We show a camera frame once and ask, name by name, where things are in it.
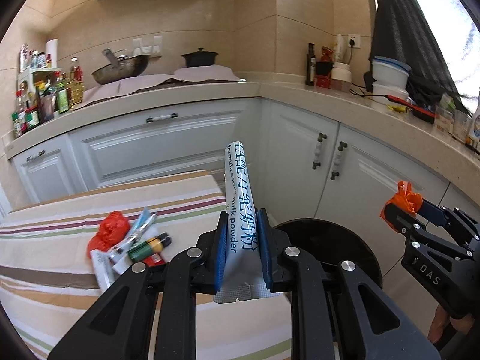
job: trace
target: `striped tablecloth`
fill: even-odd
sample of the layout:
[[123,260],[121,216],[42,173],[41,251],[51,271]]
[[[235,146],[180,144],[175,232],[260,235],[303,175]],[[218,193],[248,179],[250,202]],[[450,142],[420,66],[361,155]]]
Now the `striped tablecloth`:
[[[214,230],[225,198],[198,171],[102,188],[14,211],[0,226],[0,301],[41,359],[100,295],[86,246],[99,223],[121,211],[132,223],[143,207],[172,244],[166,261]],[[160,302],[155,314],[158,321]],[[290,356],[290,305],[283,297],[216,304],[197,296],[198,360],[283,360]]]

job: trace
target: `stacked containers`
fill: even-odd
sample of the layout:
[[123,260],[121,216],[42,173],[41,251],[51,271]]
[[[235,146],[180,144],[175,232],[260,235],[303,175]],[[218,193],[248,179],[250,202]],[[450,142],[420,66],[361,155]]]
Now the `stacked containers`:
[[[396,59],[376,56],[371,62],[373,66],[372,76],[376,80],[373,83],[374,95],[392,95],[402,100],[409,96],[405,90],[409,79],[411,67]],[[375,96],[380,103],[391,104],[387,98]]]

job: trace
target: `drawer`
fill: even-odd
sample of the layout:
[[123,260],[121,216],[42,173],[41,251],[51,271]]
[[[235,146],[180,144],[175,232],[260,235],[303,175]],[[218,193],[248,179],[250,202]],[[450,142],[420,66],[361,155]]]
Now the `drawer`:
[[[80,128],[70,138],[89,190],[179,172],[222,169],[225,147],[232,140],[255,142],[259,103],[259,99],[234,99],[155,108]],[[178,117],[147,122],[172,113]],[[245,113],[249,117],[241,118]]]

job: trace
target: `cabinet handle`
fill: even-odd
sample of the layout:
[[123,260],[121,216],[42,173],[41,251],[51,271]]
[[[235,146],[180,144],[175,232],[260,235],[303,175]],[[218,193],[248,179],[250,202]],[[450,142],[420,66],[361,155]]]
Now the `cabinet handle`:
[[348,147],[347,143],[340,141],[340,144],[337,147],[337,153],[335,154],[335,158],[333,159],[332,176],[330,177],[330,180],[335,180],[335,177],[340,176],[338,169],[340,168],[343,156],[343,149],[345,149],[345,147]]
[[315,147],[315,151],[313,153],[313,165],[312,169],[315,170],[317,167],[322,166],[322,162],[320,161],[320,155],[322,154],[322,145],[323,140],[327,139],[327,135],[319,133],[317,138],[317,146]]
[[174,112],[170,115],[160,115],[160,116],[155,116],[155,117],[147,117],[145,122],[152,123],[152,122],[158,122],[159,120],[174,119],[176,117],[179,117],[179,114],[176,114]]
[[33,157],[30,155],[30,156],[28,156],[28,158],[27,158],[27,162],[33,161],[34,159],[37,159],[38,157],[41,157],[41,156],[43,156],[44,154],[45,154],[45,150],[42,150],[42,151],[39,151],[38,154],[35,155],[35,156],[33,156]]

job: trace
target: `red plastic bag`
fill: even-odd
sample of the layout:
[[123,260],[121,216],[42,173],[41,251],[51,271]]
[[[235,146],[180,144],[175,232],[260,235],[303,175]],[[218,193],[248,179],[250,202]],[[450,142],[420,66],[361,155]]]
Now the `red plastic bag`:
[[[388,200],[385,203],[387,204],[393,203],[397,207],[401,208],[403,211],[408,212],[415,218],[416,212],[420,209],[423,204],[423,197],[419,193],[412,192],[412,183],[409,181],[399,181],[398,182],[398,192],[393,195],[393,198]],[[398,232],[395,227],[386,220],[385,218],[385,206],[380,213],[380,218],[387,222],[388,226],[393,228],[396,232]]]
[[94,249],[107,251],[125,238],[130,230],[130,223],[119,211],[109,214],[101,223],[97,234],[90,240],[87,246],[87,256]]

